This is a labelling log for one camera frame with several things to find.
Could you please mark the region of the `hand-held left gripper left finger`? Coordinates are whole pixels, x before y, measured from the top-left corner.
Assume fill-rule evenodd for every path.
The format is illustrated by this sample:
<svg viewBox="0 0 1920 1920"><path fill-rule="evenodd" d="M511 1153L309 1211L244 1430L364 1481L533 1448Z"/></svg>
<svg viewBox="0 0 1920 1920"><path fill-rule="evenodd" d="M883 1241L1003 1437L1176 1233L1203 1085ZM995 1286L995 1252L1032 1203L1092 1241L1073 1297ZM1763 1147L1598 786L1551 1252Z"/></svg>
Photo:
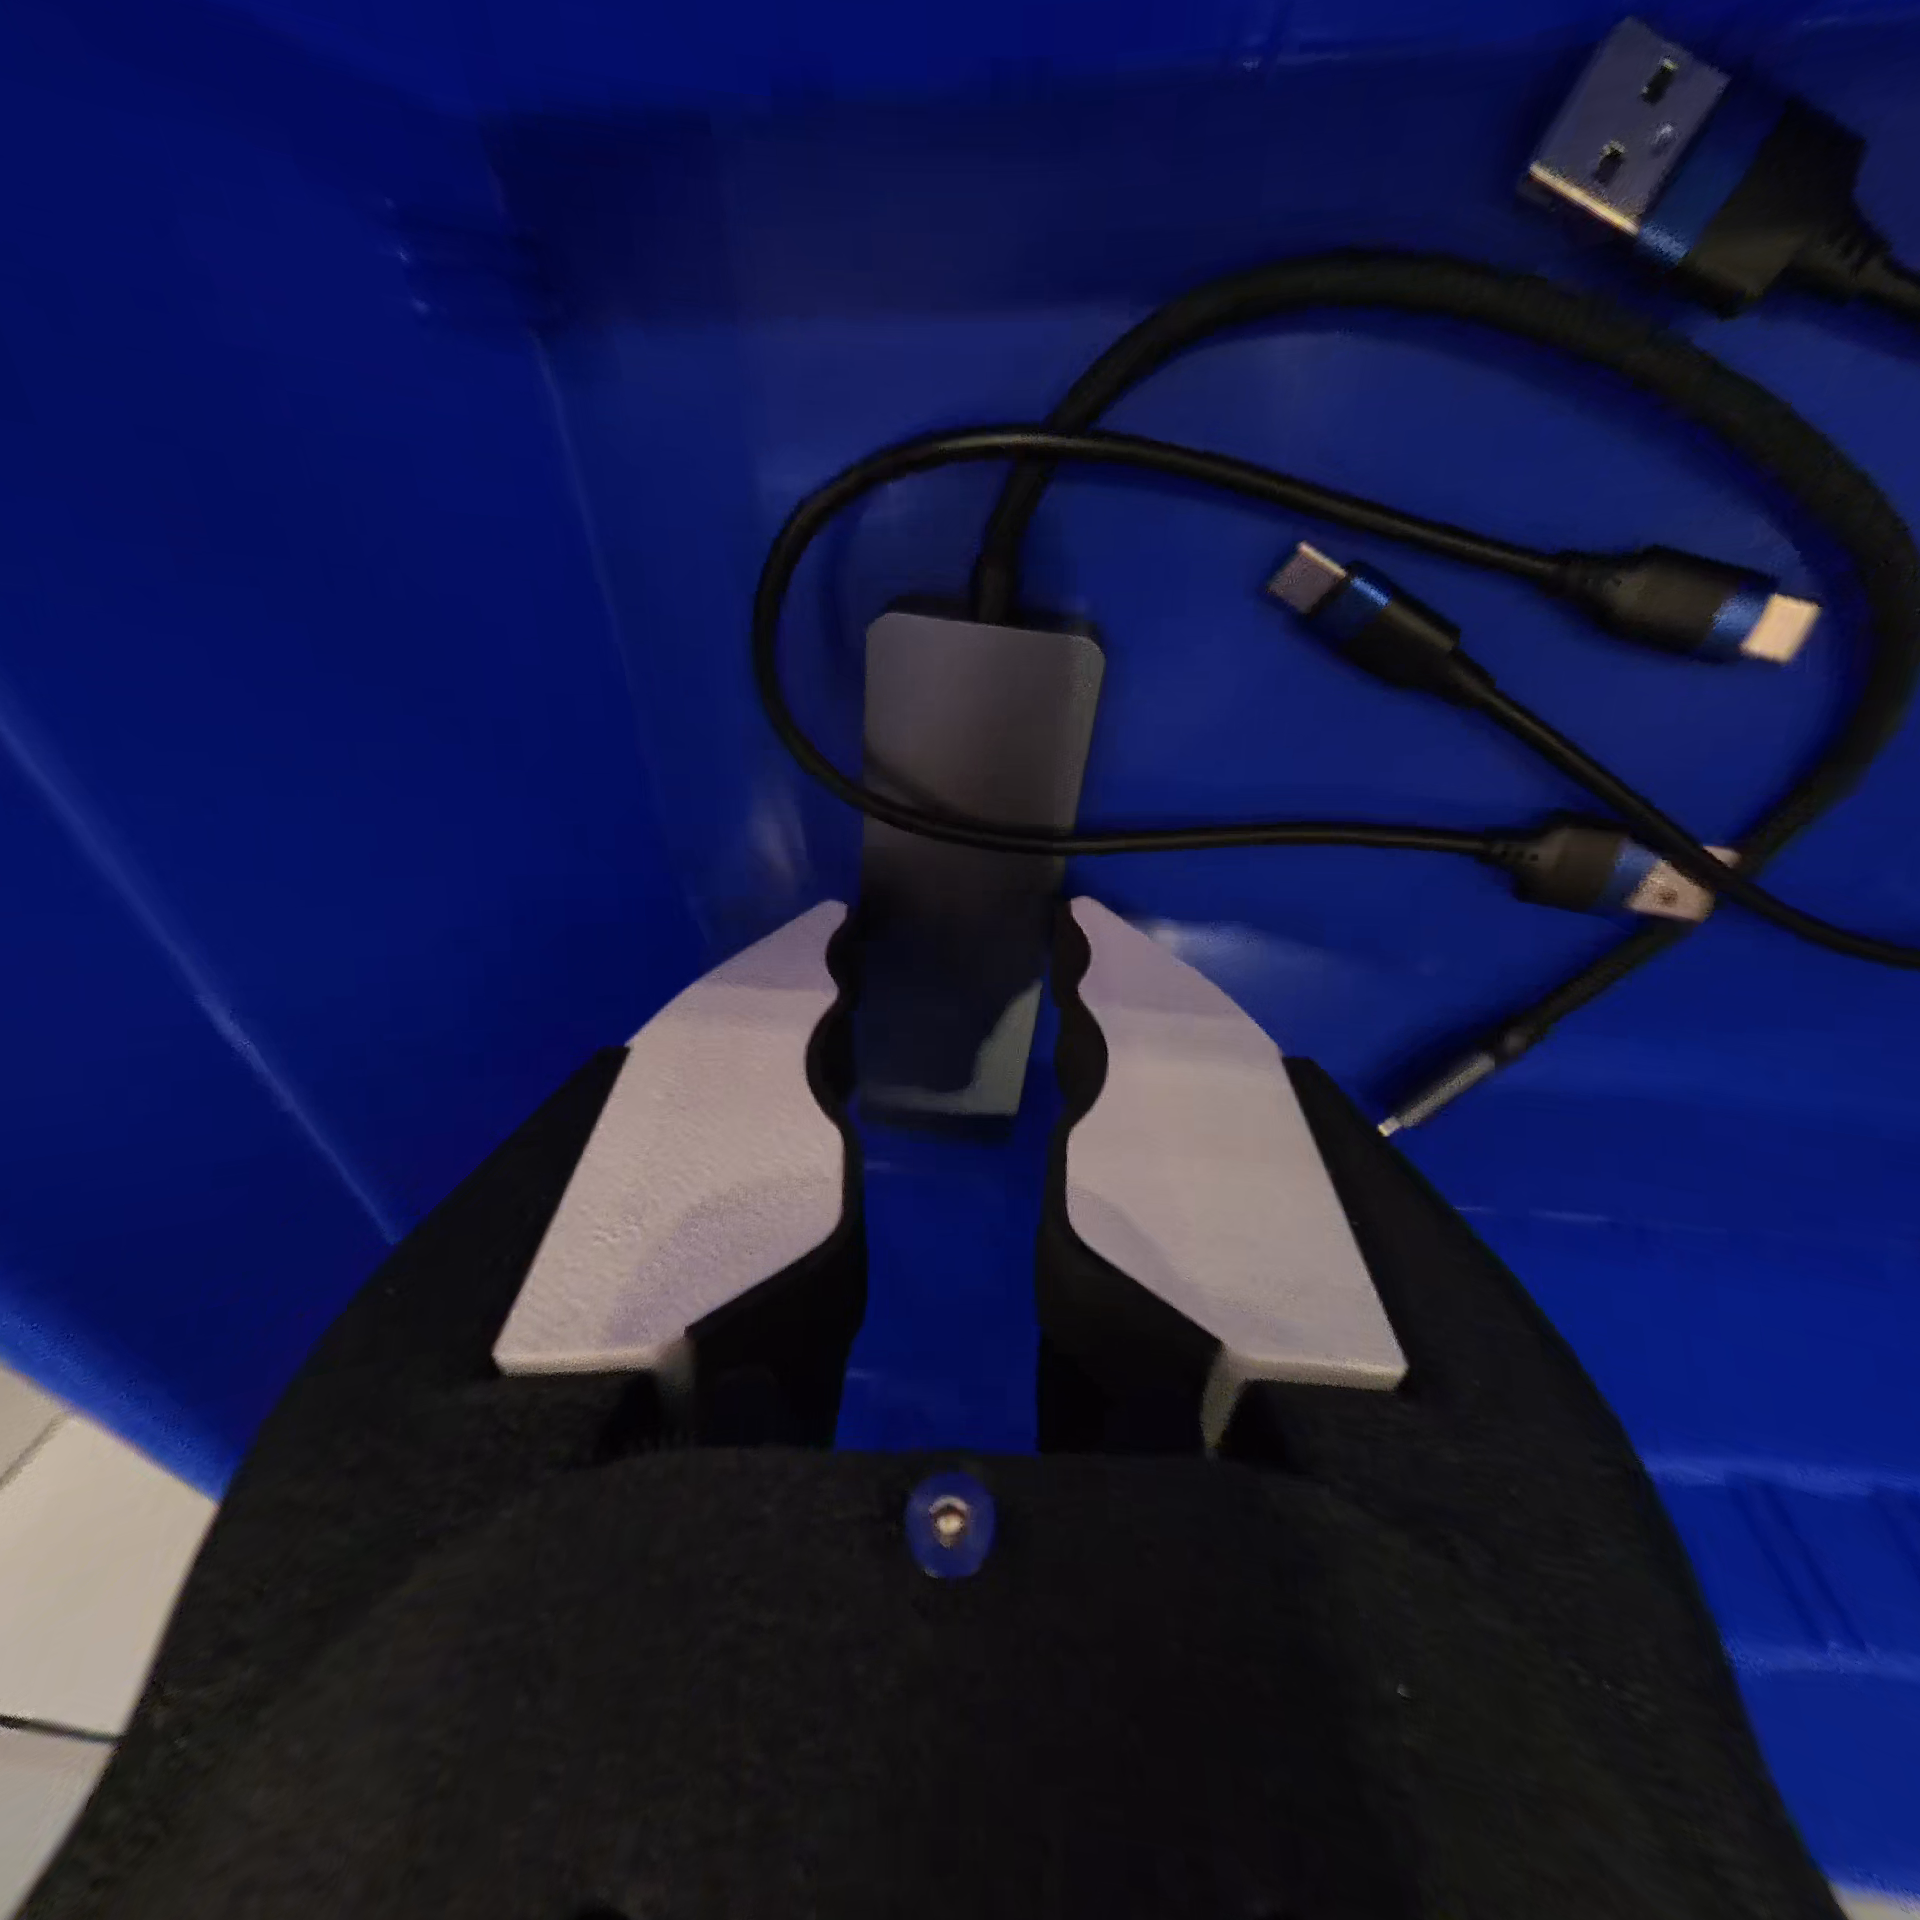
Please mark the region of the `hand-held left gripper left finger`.
<svg viewBox="0 0 1920 1920"><path fill-rule="evenodd" d="M824 1249L847 1150L808 1045L839 1000L846 922L816 902L631 1036L496 1333L503 1377L684 1371L696 1324Z"/></svg>

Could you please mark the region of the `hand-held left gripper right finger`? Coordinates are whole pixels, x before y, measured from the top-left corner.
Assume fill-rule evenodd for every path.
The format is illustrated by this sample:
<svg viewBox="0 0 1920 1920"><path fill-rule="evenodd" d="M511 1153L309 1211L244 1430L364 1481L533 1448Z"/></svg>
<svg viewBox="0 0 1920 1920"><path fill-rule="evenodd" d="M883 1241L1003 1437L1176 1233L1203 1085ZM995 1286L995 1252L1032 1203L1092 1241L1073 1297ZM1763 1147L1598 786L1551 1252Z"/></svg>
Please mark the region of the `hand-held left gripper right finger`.
<svg viewBox="0 0 1920 1920"><path fill-rule="evenodd" d="M1040 1329L1103 1387L1399 1387L1288 1061L1103 902L1062 907Z"/></svg>

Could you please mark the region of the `dark grey usb hub wide print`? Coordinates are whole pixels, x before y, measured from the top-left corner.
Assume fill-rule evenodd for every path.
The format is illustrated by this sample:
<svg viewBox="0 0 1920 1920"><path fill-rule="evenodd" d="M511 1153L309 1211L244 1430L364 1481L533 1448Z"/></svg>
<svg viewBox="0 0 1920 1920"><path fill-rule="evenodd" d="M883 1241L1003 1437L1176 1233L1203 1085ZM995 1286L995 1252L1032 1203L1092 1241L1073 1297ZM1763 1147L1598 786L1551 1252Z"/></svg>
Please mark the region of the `dark grey usb hub wide print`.
<svg viewBox="0 0 1920 1920"><path fill-rule="evenodd" d="M1763 387L1613 305L1454 256L1334 251L1213 278L1151 314L1067 392L1044 428L1091 433L1209 338L1307 309L1469 323L1609 373L1775 483L1847 561L1868 612L1860 690L1791 790L1736 853L1760 873L1884 755L1916 694L1916 541L1884 493ZM865 637L865 786L972 825L1070 829L1103 677L1091 632L1011 618L1024 531L1049 486L1015 462L964 606L900 603ZM1041 906L1064 854L952 849L868 818L861 889L877 909L879 1010L861 1074L899 1123L997 1132L1022 1105L1037 1029Z"/></svg>

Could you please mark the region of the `blue plastic bin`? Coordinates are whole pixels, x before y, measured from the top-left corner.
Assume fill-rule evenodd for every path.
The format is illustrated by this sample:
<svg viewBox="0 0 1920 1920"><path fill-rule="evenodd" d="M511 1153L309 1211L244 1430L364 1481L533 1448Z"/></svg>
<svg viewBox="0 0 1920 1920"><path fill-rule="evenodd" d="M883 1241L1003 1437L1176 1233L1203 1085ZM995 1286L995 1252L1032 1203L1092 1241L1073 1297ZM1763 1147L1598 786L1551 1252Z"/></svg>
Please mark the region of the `blue plastic bin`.
<svg viewBox="0 0 1920 1920"><path fill-rule="evenodd" d="M1916 254L1916 4L5 4L5 1357L205 1506L556 1083L853 883L745 660L787 510L1264 256L1644 299L1516 197L1640 9L1857 128ZM1612 387L1307 318L1113 424L1798 587ZM1569 805L1262 609L1294 538L1062 473L1087 817ZM1073 880L1366 1106L1612 945L1448 857ZM1916 979L1729 917L1408 1147L1671 1492L1817 1859L1916 1899Z"/></svg>

